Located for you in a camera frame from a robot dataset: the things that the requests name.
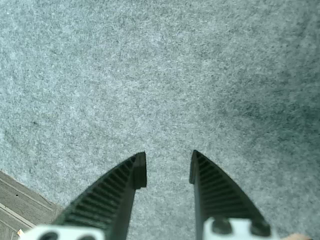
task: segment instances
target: wooden floor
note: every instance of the wooden floor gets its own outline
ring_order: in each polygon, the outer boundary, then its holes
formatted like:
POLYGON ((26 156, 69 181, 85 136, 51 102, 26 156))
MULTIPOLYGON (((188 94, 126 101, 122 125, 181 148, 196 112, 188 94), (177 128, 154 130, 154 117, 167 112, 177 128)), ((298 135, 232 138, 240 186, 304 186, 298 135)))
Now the wooden floor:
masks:
POLYGON ((0 240, 17 240, 20 229, 50 224, 62 210, 0 171, 0 240))

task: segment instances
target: carpet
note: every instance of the carpet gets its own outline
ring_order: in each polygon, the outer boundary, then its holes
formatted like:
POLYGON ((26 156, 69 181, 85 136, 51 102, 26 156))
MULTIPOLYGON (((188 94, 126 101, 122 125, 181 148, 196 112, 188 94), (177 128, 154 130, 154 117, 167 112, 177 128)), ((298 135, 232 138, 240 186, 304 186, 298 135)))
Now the carpet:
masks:
POLYGON ((195 239, 194 149, 320 234, 317 0, 0 0, 0 170, 67 206, 146 152, 129 240, 195 239))

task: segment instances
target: gray carpet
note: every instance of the gray carpet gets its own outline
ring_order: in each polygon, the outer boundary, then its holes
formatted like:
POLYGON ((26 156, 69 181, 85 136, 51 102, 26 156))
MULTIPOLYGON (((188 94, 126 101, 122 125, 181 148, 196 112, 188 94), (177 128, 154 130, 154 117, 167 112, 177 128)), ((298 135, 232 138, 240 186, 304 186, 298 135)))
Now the gray carpet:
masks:
POLYGON ((193 240, 197 149, 320 234, 318 0, 0 0, 0 169, 66 206, 146 151, 129 240, 193 240))

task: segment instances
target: skin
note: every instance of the skin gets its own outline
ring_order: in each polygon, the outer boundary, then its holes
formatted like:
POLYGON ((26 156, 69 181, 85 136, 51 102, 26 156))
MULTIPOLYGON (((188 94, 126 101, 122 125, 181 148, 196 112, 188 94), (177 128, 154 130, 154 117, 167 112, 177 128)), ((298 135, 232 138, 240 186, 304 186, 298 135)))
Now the skin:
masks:
POLYGON ((294 233, 285 238, 282 238, 281 240, 312 240, 312 239, 311 237, 308 237, 299 233, 294 233))

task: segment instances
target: screw hole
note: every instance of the screw hole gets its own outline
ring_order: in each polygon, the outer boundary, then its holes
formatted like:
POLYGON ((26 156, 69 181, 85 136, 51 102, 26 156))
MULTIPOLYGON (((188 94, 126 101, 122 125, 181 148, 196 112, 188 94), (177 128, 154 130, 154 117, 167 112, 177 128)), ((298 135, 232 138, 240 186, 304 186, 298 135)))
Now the screw hole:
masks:
POLYGON ((40 237, 39 240, 57 240, 57 239, 58 239, 58 234, 51 231, 51 232, 46 233, 42 237, 40 237))
POLYGON ((96 240, 93 236, 83 236, 79 240, 96 240))

